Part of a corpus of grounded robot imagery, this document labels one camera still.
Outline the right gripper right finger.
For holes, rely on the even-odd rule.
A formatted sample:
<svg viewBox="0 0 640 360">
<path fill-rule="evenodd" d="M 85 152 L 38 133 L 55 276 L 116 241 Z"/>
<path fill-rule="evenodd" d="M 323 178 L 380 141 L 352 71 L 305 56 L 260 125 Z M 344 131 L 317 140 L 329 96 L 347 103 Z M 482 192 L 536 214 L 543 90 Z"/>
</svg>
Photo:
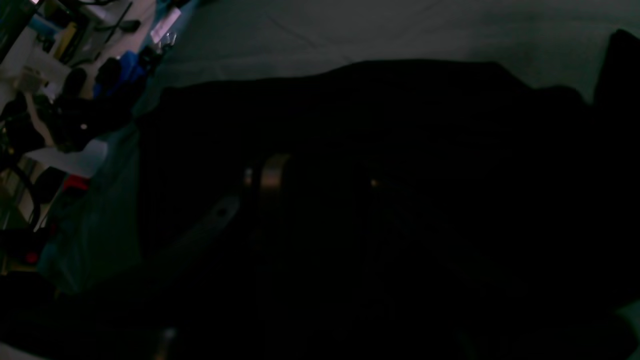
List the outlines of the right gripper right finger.
<svg viewBox="0 0 640 360">
<path fill-rule="evenodd" d="M 366 246 L 362 269 L 362 360 L 535 360 L 520 312 L 524 278 L 464 238 L 436 203 L 377 173 L 359 198 Z"/>
</svg>

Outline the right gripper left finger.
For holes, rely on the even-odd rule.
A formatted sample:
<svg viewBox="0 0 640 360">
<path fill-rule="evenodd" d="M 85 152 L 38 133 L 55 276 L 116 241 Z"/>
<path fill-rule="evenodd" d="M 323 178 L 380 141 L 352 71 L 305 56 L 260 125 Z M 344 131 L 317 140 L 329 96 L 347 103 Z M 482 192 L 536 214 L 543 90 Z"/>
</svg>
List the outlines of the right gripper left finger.
<svg viewBox="0 0 640 360">
<path fill-rule="evenodd" d="M 282 193 L 290 153 L 246 169 L 190 230 L 153 260 L 156 360 L 241 360 L 261 337 L 256 241 Z"/>
</svg>

